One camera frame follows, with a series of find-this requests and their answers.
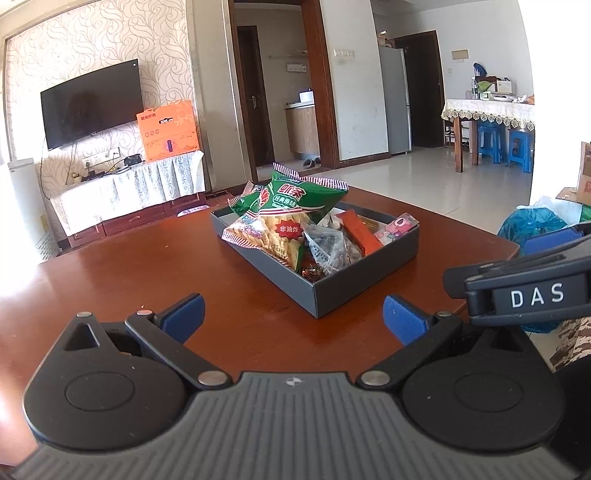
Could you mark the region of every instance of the dining table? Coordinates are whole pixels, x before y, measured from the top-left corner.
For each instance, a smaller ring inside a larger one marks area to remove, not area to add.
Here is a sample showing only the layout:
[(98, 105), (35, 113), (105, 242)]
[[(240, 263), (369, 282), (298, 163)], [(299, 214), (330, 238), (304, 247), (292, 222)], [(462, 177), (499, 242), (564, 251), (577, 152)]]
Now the dining table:
[[(470, 122), (470, 159), (478, 165), (478, 120), (496, 122), (509, 128), (535, 129), (535, 105), (500, 100), (446, 99), (441, 118), (453, 122), (455, 139), (462, 138), (462, 121)], [(462, 142), (454, 142), (456, 172), (464, 171)]]
[(35, 369), (77, 312), (120, 322), (140, 309), (160, 312), (192, 292), (203, 324), (185, 347), (234, 380), (243, 372), (345, 372), (350, 379), (401, 343), (382, 316), (397, 294), (418, 308), (466, 313), (443, 287), (447, 268), (507, 260), (519, 246), (465, 223), (351, 187), (344, 201), (420, 223), (417, 256), (320, 319), (259, 273), (212, 223), (211, 210), (168, 217), (108, 236), (19, 272), (0, 288), (0, 464), (37, 447), (22, 399)]

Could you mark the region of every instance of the potato chip bag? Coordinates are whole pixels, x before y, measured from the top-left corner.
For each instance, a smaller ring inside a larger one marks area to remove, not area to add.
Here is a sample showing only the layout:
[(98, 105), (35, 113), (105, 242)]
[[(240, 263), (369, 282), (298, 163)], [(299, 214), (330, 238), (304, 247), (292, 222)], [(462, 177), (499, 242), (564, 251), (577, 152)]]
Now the potato chip bag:
[(239, 196), (228, 199), (228, 205), (234, 213), (243, 215), (250, 209), (254, 202), (258, 201), (261, 190), (264, 187), (264, 185), (254, 185), (253, 182), (249, 181)]
[(280, 164), (274, 164), (274, 168), (257, 201), (224, 230), (222, 238), (240, 247), (263, 250), (298, 271), (304, 248), (303, 226), (320, 222), (349, 187), (340, 180), (300, 177)]

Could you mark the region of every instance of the lace tablecloth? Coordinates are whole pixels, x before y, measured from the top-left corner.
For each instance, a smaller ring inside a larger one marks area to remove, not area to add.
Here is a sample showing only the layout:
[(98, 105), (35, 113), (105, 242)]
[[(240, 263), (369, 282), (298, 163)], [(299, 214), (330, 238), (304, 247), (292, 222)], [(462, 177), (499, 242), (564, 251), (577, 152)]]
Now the lace tablecloth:
[(453, 121), (458, 117), (488, 120), (505, 124), (508, 127), (533, 130), (535, 128), (535, 105), (494, 100), (446, 100), (441, 118)]
[(73, 185), (51, 198), (67, 236), (170, 200), (205, 191), (203, 152), (196, 151)]

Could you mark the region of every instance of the drawer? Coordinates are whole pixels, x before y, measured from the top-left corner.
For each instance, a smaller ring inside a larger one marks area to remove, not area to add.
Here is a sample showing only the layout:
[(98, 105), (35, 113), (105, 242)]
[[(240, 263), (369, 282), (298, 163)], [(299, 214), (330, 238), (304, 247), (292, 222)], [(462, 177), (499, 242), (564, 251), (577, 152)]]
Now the drawer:
[(70, 235), (68, 241), (70, 242), (70, 246), (75, 248), (87, 244), (88, 242), (98, 240), (99, 238), (103, 238), (104, 236), (106, 236), (105, 229), (103, 228), (103, 225), (99, 223), (98, 225), (91, 226), (90, 228), (75, 233), (74, 235)]
[(193, 195), (185, 195), (184, 197), (166, 202), (163, 205), (167, 217), (175, 216), (183, 210), (205, 205), (205, 194), (194, 193)]
[(103, 226), (105, 227), (105, 234), (107, 236), (114, 235), (116, 233), (125, 232), (130, 228), (145, 225), (146, 223), (160, 220), (166, 217), (163, 205), (154, 205), (152, 207), (145, 208), (139, 212), (130, 213), (123, 215), (122, 217), (113, 218), (111, 220), (105, 220)]

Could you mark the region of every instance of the dark gray tray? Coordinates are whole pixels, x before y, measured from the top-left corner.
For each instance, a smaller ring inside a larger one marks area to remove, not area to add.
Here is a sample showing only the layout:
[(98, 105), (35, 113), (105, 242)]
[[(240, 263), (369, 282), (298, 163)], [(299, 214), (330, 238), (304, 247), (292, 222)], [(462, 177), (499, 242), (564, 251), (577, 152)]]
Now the dark gray tray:
[[(386, 224), (396, 220), (396, 217), (391, 215), (374, 212), (346, 202), (339, 202), (336, 207), (342, 210), (353, 209), (359, 215)], [(223, 230), (228, 226), (223, 217), (231, 214), (230, 207), (212, 212), (213, 227), (219, 236), (222, 236)], [(314, 317), (320, 318), (413, 259), (418, 251), (419, 228), (420, 226), (416, 226), (395, 242), (316, 283), (310, 283), (261, 250), (242, 248), (233, 244), (228, 245), (300, 304), (302, 308)]]

